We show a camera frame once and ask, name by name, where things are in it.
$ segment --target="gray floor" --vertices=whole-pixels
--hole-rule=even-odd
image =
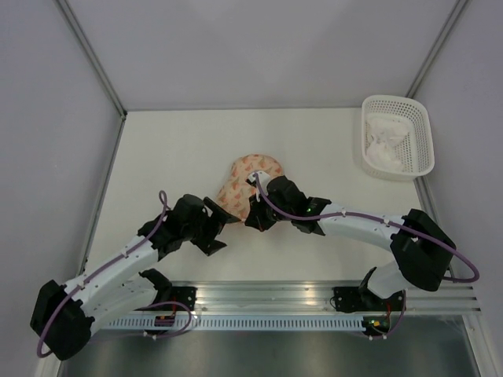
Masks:
[[[420,318],[406,318],[388,340],[372,342],[340,332],[252,331],[101,340],[64,366],[60,375],[71,377],[479,375],[459,320]]]

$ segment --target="white basket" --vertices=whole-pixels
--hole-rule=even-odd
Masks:
[[[376,167],[366,155],[369,147],[369,114],[386,114],[388,118],[402,120],[411,128],[403,142],[395,147],[395,154],[404,165],[401,172]],[[362,123],[354,140],[357,154],[361,155],[363,170],[375,178],[392,181],[412,181],[428,174],[435,165],[430,121],[426,108],[415,100],[396,96],[371,96],[363,101]]]

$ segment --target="cable clip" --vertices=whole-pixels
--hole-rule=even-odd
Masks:
[[[129,255],[127,254],[127,249],[128,247],[124,247],[121,251],[120,251],[120,254],[123,255],[124,259],[128,259],[129,258]]]

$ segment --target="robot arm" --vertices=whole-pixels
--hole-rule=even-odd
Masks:
[[[31,328],[60,360],[67,360],[111,321],[137,308],[169,300],[171,282],[148,267],[178,250],[186,241],[208,256],[214,254],[226,246],[215,237],[225,224],[238,221],[240,219],[209,198],[201,200],[184,195],[165,218],[157,217],[145,223],[138,234],[102,266],[62,285],[54,280],[46,283],[39,292]]]
[[[263,232],[278,221],[290,221],[301,232],[347,236],[395,256],[393,262],[369,271],[359,288],[362,301],[386,299],[411,286],[438,290],[453,255],[435,243],[419,240],[391,226],[416,229],[455,248],[452,240],[423,211],[411,210],[406,216],[356,212],[328,199],[306,197],[285,176],[271,180],[263,171],[248,176],[251,185],[256,186],[257,180],[266,198],[259,193],[250,197],[246,226]]]
[[[260,192],[249,198],[246,226],[263,232],[278,221],[290,221],[301,232],[348,236],[395,256],[393,262],[371,269],[365,276],[358,288],[363,307],[382,305],[384,299],[411,286],[426,291],[439,288],[452,254],[438,242],[453,249],[455,246],[424,212],[411,210],[406,216],[353,212],[328,199],[306,197],[285,176],[271,179],[263,171],[251,174],[248,183],[259,183]],[[226,246],[215,239],[224,225],[239,221],[210,199],[187,194],[173,210],[145,223],[128,245],[104,265],[62,285],[54,280],[45,284],[30,323],[41,339],[39,356],[46,356],[42,353],[43,341],[57,358],[67,360],[114,319],[137,308],[169,301],[171,282],[147,268],[186,241],[206,255],[214,254]],[[415,238],[411,229],[435,242]]]

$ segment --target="white cloth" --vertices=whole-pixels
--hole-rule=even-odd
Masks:
[[[369,142],[367,157],[376,166],[390,171],[403,171],[404,165],[394,148],[409,134],[409,129],[399,119],[387,119],[385,115],[369,115]]]

